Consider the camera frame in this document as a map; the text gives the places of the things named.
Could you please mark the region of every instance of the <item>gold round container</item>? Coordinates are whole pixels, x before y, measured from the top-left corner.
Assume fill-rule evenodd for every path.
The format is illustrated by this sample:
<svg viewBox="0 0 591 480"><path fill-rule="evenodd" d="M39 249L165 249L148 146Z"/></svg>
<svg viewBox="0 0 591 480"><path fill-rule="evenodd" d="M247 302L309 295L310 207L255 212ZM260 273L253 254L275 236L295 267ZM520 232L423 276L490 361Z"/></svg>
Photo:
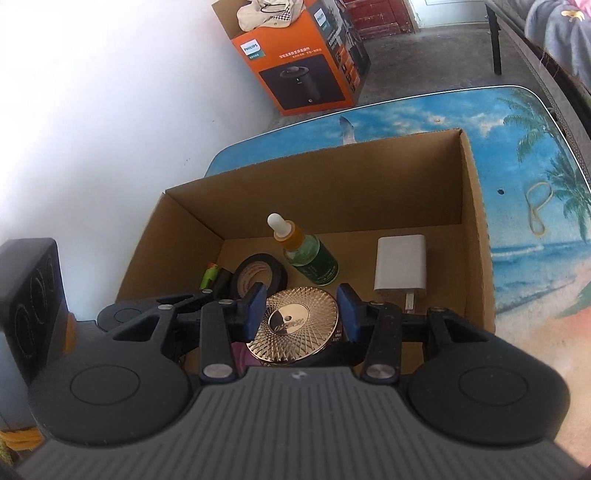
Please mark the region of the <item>gold round container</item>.
<svg viewBox="0 0 591 480"><path fill-rule="evenodd" d="M338 323L336 301L324 290L283 290L267 299L265 316L248 349L262 362L290 364L336 340Z"/></svg>

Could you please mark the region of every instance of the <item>gray blanket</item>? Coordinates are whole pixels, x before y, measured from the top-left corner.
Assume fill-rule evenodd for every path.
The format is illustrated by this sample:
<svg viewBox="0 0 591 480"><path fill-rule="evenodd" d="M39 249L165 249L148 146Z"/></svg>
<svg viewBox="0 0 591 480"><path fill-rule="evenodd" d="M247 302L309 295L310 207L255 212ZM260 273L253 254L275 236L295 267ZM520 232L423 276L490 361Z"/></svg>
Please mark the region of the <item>gray blanket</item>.
<svg viewBox="0 0 591 480"><path fill-rule="evenodd" d="M566 0L535 0L525 17L524 31L591 91L591 18Z"/></svg>

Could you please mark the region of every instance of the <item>electrical tape roll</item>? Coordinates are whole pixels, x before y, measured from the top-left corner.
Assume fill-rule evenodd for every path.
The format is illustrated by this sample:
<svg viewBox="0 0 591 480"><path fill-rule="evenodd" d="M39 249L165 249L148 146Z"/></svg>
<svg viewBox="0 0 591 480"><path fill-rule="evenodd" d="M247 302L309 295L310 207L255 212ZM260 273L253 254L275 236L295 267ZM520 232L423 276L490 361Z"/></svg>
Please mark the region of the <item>electrical tape roll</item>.
<svg viewBox="0 0 591 480"><path fill-rule="evenodd" d="M287 272L279 260L269 254L255 254L242 262L230 284L230 294L234 299L241 299L256 283L267 287L267 297L287 288Z"/></svg>

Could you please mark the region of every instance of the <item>orange box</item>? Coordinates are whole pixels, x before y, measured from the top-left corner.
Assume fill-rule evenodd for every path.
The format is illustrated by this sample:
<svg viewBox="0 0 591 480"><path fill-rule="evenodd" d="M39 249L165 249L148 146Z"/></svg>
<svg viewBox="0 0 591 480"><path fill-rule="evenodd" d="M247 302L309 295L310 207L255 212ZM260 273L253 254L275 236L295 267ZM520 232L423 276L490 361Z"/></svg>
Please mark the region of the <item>orange box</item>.
<svg viewBox="0 0 591 480"><path fill-rule="evenodd" d="M286 28L244 32L236 13L243 0L213 4L226 34L283 115L355 105L370 59L340 0L304 0Z"/></svg>

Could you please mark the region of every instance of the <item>white dropper cap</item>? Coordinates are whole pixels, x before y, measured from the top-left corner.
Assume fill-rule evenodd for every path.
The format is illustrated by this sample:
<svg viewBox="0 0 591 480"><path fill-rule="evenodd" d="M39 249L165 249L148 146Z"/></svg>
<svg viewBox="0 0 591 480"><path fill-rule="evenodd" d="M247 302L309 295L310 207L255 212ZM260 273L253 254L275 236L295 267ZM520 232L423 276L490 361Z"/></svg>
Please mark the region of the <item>white dropper cap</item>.
<svg viewBox="0 0 591 480"><path fill-rule="evenodd" d="M287 223L279 213L270 214L269 217L267 217L267 223L279 238L288 236L291 233L291 225Z"/></svg>

